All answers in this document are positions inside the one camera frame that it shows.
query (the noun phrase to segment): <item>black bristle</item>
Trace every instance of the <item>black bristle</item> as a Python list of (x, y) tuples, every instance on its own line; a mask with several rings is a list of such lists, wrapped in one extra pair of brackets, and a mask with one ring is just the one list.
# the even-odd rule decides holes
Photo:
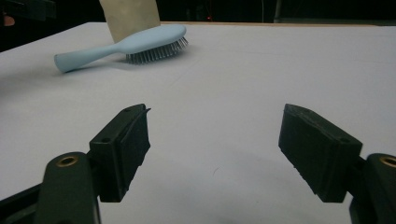
[(175, 41), (169, 45), (160, 46), (155, 49), (149, 49), (135, 54), (127, 54), (127, 63), (132, 64), (144, 64), (158, 61), (163, 58), (177, 55), (180, 51), (186, 48), (189, 42), (186, 38), (182, 37), (178, 41)]

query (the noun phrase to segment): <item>table surface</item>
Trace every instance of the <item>table surface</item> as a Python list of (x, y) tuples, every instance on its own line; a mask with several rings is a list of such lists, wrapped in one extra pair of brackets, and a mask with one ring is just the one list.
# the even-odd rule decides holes
[(88, 152), (124, 107), (151, 107), (151, 149), (103, 223), (350, 223), (350, 196), (322, 203), (277, 146), (285, 104), (310, 108), (395, 154), (396, 28), (187, 24), (178, 56), (114, 54), (61, 74), (53, 55), (112, 43), (92, 22), (0, 53), (0, 199)]

